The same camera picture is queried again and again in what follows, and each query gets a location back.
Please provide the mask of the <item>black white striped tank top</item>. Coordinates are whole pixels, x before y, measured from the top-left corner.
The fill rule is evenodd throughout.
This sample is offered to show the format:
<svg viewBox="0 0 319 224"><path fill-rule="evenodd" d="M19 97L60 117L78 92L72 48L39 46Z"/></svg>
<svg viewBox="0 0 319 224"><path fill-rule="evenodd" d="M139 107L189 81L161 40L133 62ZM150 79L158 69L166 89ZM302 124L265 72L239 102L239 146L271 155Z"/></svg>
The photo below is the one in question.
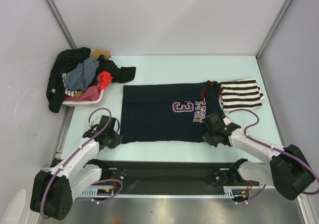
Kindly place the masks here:
<svg viewBox="0 0 319 224"><path fill-rule="evenodd" d="M219 84L224 112L237 109L254 110L262 106L265 97L255 78L222 81Z"/></svg>

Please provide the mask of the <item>navy maroon garment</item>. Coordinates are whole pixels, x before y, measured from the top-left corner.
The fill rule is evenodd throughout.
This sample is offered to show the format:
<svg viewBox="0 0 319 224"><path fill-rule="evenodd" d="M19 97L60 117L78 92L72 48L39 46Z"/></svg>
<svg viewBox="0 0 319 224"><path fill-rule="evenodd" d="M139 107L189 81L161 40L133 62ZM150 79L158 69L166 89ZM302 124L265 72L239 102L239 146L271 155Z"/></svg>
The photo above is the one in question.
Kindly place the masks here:
<svg viewBox="0 0 319 224"><path fill-rule="evenodd" d="M223 115L216 81L189 84L125 85L120 135L122 143L182 141L200 143L204 119Z"/></svg>

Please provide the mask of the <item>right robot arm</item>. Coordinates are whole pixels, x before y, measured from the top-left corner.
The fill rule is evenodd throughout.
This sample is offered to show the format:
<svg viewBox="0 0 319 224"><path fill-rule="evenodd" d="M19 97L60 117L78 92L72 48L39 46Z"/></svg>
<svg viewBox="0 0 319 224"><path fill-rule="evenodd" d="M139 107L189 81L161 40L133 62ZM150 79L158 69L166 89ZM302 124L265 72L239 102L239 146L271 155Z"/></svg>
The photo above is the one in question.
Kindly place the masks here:
<svg viewBox="0 0 319 224"><path fill-rule="evenodd" d="M225 115L212 113L204 123L207 132L203 140L206 143L240 149L259 160L256 163L240 159L235 163L230 180L236 185L256 181L274 187L283 197L293 201L300 194L308 194L306 189L319 179L302 151L293 144L282 147L250 135L249 125L242 128Z"/></svg>

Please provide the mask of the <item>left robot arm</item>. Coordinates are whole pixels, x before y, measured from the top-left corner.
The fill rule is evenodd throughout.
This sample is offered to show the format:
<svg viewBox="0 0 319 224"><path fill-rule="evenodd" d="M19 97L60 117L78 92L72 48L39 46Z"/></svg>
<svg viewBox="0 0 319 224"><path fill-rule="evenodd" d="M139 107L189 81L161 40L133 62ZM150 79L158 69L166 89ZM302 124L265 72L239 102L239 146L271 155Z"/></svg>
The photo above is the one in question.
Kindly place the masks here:
<svg viewBox="0 0 319 224"><path fill-rule="evenodd" d="M95 158L104 148L113 149L121 143L119 120L103 115L89 121L89 125L70 155L49 170L40 170L34 178L30 209L45 220L64 219L73 202L92 185L111 185L105 198L91 198L96 204L118 195L124 187L122 180L112 176L107 164Z"/></svg>

